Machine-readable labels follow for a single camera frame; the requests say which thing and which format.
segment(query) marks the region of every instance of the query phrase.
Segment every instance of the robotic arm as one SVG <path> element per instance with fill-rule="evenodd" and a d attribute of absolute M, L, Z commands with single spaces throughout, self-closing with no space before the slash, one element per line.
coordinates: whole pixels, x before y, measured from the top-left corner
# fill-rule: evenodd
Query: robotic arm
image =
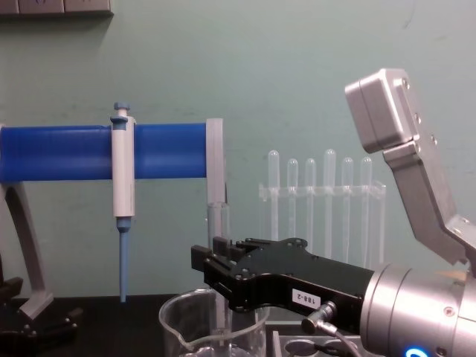
<path fill-rule="evenodd" d="M 280 306 L 309 315 L 305 332 L 339 337 L 344 329 L 388 357 L 472 357 L 476 227 L 457 215 L 408 75 L 382 69 L 345 92 L 362 146 L 383 150 L 416 239 L 451 264 L 469 262 L 466 281 L 394 265 L 369 271 L 311 255 L 298 238 L 235 245 L 216 238 L 215 254 L 192 248 L 193 268 L 236 311 Z"/>

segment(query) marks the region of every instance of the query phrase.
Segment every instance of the glass beaker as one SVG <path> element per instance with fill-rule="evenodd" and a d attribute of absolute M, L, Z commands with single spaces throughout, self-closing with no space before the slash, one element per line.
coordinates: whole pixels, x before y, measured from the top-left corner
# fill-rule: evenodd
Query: glass beaker
<path fill-rule="evenodd" d="M 230 329 L 214 329 L 217 295 L 212 289 L 198 289 L 173 297 L 161 307 L 158 319 L 164 329 L 166 357 L 265 357 L 268 308 L 231 312 Z"/>

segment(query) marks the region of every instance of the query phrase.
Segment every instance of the test tube rack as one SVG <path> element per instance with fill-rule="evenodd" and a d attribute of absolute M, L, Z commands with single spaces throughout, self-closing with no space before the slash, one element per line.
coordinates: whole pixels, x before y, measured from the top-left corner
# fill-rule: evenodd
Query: test tube rack
<path fill-rule="evenodd" d="M 373 269 L 385 261 L 386 187 L 372 177 L 372 160 L 345 157 L 336 181 L 336 154 L 324 153 L 322 185 L 318 167 L 308 158 L 300 180 L 298 160 L 287 161 L 286 186 L 280 184 L 280 154 L 268 154 L 268 185 L 260 184 L 260 239 L 300 237 L 307 250 L 322 257 Z"/>

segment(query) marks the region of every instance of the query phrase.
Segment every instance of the blue cylindrical bar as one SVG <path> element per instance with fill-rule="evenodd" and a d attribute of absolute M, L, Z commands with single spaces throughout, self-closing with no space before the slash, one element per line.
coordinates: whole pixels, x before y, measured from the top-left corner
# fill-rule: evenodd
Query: blue cylindrical bar
<path fill-rule="evenodd" d="M 206 177 L 204 123 L 135 126 L 135 177 Z M 4 127 L 0 182 L 107 180 L 110 126 Z"/>

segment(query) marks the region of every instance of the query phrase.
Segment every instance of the label sticker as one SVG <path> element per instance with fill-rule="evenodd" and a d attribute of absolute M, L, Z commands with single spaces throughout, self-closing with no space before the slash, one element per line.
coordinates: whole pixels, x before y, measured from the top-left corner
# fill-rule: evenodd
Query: label sticker
<path fill-rule="evenodd" d="M 296 289 L 292 290 L 292 301 L 313 309 L 318 309 L 321 305 L 320 297 Z"/>

